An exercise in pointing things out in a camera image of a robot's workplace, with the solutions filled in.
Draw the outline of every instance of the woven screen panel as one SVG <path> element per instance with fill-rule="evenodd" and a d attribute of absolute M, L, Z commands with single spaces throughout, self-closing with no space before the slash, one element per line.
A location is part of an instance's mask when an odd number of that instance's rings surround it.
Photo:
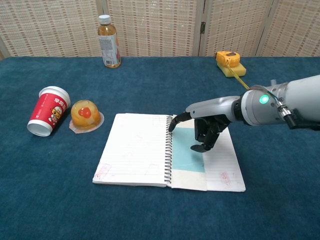
<path fill-rule="evenodd" d="M 196 0 L 108 0 L 122 56 L 191 56 Z"/>
<path fill-rule="evenodd" d="M 254 56 L 268 10 L 268 0 L 214 0 L 211 20 L 206 23 L 205 55 L 236 51 L 244 57 Z"/>
<path fill-rule="evenodd" d="M 0 2 L 0 36 L 11 56 L 100 56 L 95 0 Z"/>
<path fill-rule="evenodd" d="M 320 56 L 320 1 L 279 0 L 262 56 Z"/>

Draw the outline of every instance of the yellow tape measure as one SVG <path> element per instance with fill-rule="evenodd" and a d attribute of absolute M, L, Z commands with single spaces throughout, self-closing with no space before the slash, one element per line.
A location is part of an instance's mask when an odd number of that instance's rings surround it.
<path fill-rule="evenodd" d="M 238 80 L 242 86 L 248 90 L 250 87 L 235 73 L 232 69 L 240 64 L 240 54 L 234 51 L 218 51 L 215 57 L 217 63 L 223 67 L 228 68 L 235 79 Z"/>

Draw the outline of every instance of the paper cup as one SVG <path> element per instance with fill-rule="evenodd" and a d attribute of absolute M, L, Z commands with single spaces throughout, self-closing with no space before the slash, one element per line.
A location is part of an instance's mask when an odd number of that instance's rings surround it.
<path fill-rule="evenodd" d="M 26 128 L 34 135 L 49 136 L 70 104 L 65 90 L 57 86 L 45 87 L 39 92 L 38 102 Z"/>

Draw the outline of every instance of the plastic lid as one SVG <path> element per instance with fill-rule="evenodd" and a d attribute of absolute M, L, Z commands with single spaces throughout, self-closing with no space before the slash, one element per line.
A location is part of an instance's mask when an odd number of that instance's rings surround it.
<path fill-rule="evenodd" d="M 100 15 L 99 16 L 99 23 L 100 24 L 110 24 L 111 17 L 109 15 Z"/>

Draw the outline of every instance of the screen hinge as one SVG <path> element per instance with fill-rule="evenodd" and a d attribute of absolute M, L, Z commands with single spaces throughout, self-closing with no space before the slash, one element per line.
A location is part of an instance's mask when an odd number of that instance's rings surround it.
<path fill-rule="evenodd" d="M 206 22 L 202 21 L 201 22 L 201 27 L 200 27 L 200 34 L 204 34 L 206 29 Z"/>

